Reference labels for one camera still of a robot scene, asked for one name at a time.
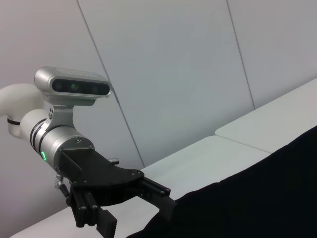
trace screw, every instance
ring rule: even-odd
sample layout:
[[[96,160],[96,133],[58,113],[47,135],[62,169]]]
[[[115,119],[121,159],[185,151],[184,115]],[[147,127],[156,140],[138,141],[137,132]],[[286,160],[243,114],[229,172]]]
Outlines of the screw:
[[[108,159],[108,160],[113,165],[118,165],[119,164],[119,159],[118,158],[113,158],[113,159]]]

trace white wall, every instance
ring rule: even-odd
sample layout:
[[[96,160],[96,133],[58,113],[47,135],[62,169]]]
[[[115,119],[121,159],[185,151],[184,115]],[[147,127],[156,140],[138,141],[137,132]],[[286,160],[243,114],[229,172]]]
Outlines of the white wall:
[[[256,108],[317,78],[316,0],[228,0]]]
[[[253,109],[225,0],[79,0],[145,165]]]
[[[0,1],[0,88],[33,83],[45,65],[106,76],[77,2]],[[74,123],[102,155],[143,167],[113,95],[75,107]],[[0,150],[0,237],[6,238],[66,206],[54,189],[54,171],[27,142],[8,134],[6,118],[0,118]]]

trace metal cylinder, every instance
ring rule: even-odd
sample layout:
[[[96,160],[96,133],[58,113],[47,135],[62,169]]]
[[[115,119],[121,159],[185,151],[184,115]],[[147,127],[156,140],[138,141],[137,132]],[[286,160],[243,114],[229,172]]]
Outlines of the metal cylinder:
[[[35,140],[35,147],[40,149],[39,154],[53,169],[59,166],[61,151],[89,149],[92,145],[89,139],[68,126],[60,126],[52,129],[47,134],[40,133],[40,135],[41,138]]]

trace silver camera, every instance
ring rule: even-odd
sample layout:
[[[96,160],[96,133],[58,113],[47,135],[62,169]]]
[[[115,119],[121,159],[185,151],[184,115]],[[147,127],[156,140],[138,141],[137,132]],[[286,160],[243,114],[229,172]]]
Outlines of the silver camera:
[[[97,98],[107,98],[112,86],[96,73],[56,67],[42,67],[34,77],[35,86],[52,105],[91,106]]]

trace black cloth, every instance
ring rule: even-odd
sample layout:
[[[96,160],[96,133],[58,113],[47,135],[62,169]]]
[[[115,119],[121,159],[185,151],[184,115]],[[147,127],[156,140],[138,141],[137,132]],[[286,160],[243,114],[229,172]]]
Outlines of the black cloth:
[[[129,238],[317,237],[317,127],[177,203]]]

